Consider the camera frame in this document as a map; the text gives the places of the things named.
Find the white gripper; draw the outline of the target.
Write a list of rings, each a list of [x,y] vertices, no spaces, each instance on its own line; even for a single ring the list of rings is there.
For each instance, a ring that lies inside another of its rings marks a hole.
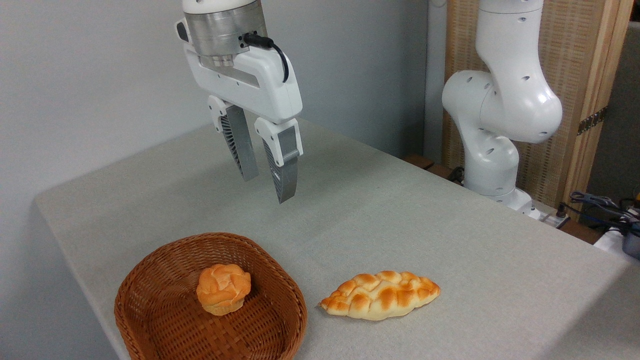
[[[215,130],[224,136],[243,180],[259,175],[245,109],[259,116],[254,129],[263,141],[278,202],[292,198],[298,157],[304,153],[295,119],[303,104],[288,57],[270,38],[249,32],[231,36],[231,44],[241,52],[231,55],[231,66],[218,66],[195,50],[186,20],[176,23],[176,32],[186,41],[183,48],[195,82],[210,94],[207,104]]]

